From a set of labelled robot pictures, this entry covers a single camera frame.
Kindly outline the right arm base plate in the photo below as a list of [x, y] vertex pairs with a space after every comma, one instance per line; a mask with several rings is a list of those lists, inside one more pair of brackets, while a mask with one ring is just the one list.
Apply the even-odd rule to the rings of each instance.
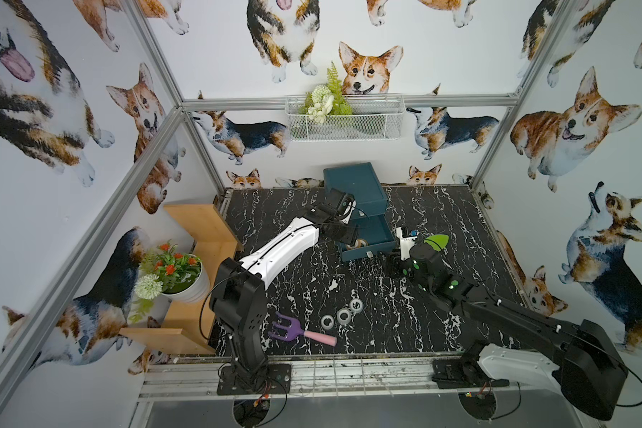
[[476, 363], [467, 360], [433, 360], [432, 367], [432, 381], [442, 390], [510, 385], [508, 380], [491, 379]]

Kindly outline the teal drawer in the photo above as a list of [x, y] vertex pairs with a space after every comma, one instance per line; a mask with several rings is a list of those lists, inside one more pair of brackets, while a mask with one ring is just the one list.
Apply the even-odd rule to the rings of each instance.
[[357, 228], [357, 239], [366, 240], [368, 246], [353, 249], [354, 244], [338, 243], [343, 262], [373, 258], [378, 253], [390, 253], [397, 247], [397, 241], [385, 215], [352, 219], [349, 225]]

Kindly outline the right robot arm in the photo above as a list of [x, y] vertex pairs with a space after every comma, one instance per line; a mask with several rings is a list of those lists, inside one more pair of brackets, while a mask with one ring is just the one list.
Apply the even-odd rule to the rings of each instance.
[[380, 260], [386, 276], [406, 279], [437, 308], [520, 341], [521, 350], [476, 342], [465, 354], [463, 369], [472, 385], [491, 380], [526, 383], [563, 396], [589, 417], [612, 419], [629, 370], [601, 326], [545, 317], [467, 283], [447, 270], [442, 255], [429, 244], [412, 246], [406, 259], [392, 251]]

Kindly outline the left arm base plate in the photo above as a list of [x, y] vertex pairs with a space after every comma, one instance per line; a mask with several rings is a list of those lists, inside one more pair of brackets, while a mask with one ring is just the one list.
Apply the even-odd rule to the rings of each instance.
[[247, 394], [283, 394], [290, 392], [292, 366], [272, 364], [247, 372], [242, 367], [226, 365], [219, 370], [218, 396]]

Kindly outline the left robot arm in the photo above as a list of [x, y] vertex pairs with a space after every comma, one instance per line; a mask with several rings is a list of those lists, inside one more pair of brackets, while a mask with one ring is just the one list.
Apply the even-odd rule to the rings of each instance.
[[352, 194], [331, 189], [258, 251], [219, 265], [210, 291], [210, 310], [230, 337], [235, 371], [253, 378], [267, 365], [260, 328], [267, 315], [267, 288], [286, 267], [324, 237], [342, 244], [358, 238], [351, 224], [357, 203]]

